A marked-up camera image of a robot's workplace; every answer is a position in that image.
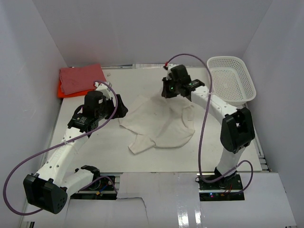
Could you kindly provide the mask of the white t shirt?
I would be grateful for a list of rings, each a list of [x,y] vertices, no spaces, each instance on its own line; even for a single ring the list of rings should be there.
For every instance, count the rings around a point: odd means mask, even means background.
[[[194,106],[181,96],[166,99],[159,93],[137,96],[120,126],[136,134],[128,148],[133,154],[151,148],[180,148],[194,135]]]

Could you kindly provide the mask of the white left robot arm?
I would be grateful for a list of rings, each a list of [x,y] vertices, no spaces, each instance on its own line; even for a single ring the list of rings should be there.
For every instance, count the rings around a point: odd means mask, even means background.
[[[30,205],[58,214],[74,193],[99,187],[100,171],[94,166],[84,165],[66,176],[81,147],[101,128],[99,122],[123,118],[128,112],[111,83],[96,81],[95,87],[85,95],[84,104],[74,111],[59,146],[53,148],[51,156],[35,174],[25,177],[23,186]]]

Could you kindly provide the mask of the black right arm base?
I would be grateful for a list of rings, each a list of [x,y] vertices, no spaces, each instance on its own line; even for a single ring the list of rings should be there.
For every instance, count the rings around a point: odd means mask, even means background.
[[[244,193],[237,193],[243,189],[239,174],[229,180],[219,180],[214,183],[205,183],[199,176],[195,178],[199,185],[199,199],[201,202],[214,201],[244,201]]]

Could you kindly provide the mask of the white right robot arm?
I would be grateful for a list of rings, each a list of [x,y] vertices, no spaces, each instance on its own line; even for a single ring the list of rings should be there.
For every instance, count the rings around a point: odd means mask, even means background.
[[[162,97],[173,98],[178,95],[205,108],[202,128],[205,128],[208,115],[212,115],[221,125],[220,142],[223,152],[214,175],[205,178],[199,174],[198,182],[215,183],[219,189],[231,185],[237,168],[245,163],[240,157],[255,138],[252,115],[248,108],[237,108],[212,94],[210,86],[198,79],[192,80],[184,65],[167,69],[167,75],[162,79]]]

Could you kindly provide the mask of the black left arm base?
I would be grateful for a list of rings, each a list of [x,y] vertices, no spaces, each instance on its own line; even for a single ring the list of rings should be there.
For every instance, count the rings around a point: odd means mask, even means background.
[[[117,193],[114,190],[119,190],[120,175],[108,176],[114,185],[108,178],[101,178],[90,187],[73,194],[70,198],[74,200],[116,200]]]

